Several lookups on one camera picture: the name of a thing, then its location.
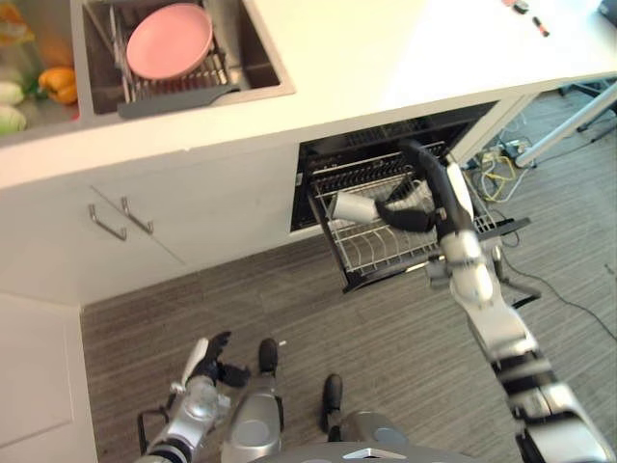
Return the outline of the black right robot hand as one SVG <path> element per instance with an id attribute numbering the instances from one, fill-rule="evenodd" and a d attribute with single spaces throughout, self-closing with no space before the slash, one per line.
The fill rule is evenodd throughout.
<path id="1" fill-rule="evenodd" d="M 473 206 L 469 190 L 455 162 L 443 163 L 422 144 L 412 139 L 400 142 L 406 161 L 426 180 L 434 209 L 391 209 L 376 201 L 379 217 L 403 232 L 430 232 L 435 229 L 438 239 L 455 232 L 473 232 Z"/>

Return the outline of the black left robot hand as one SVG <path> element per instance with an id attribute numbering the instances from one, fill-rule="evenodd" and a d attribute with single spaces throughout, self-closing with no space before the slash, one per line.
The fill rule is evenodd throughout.
<path id="1" fill-rule="evenodd" d="M 210 339 L 200 338 L 197 341 L 182 373 L 180 383 L 183 386 L 197 376 L 209 377 L 214 384 L 223 382 L 232 388 L 242 388 L 248 384 L 251 377 L 248 368 L 225 364 L 220 360 L 230 335 L 231 331 L 224 331 Z"/>

